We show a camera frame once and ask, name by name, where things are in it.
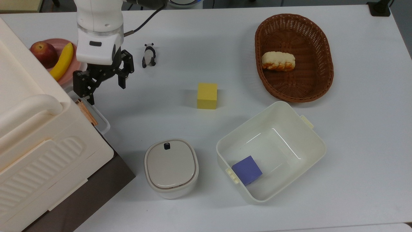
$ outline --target apple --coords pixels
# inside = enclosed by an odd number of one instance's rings
[[[59,56],[53,45],[44,41],[33,43],[30,47],[30,51],[47,69],[53,68],[59,60]]]

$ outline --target banana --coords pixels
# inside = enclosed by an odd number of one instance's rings
[[[68,43],[64,46],[63,51],[61,51],[61,55],[57,64],[54,66],[52,70],[50,70],[50,75],[55,79],[59,80],[63,74],[69,68],[70,62],[73,58],[73,45],[72,43]]]

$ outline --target blue cube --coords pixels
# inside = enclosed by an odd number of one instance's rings
[[[257,180],[262,175],[262,171],[253,160],[252,156],[248,156],[233,165],[232,170],[245,186]]]

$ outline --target wicker basket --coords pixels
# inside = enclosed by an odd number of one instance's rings
[[[309,19],[297,14],[277,14],[263,21],[255,35],[256,66],[266,90],[287,102],[311,102],[322,97],[333,81],[328,40]],[[291,72],[262,70],[266,52],[295,56]]]

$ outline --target panda figurine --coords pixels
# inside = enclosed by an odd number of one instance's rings
[[[155,58],[156,52],[153,48],[153,43],[145,44],[145,55],[143,56],[142,60],[142,67],[145,68],[147,65],[154,66],[156,65]]]

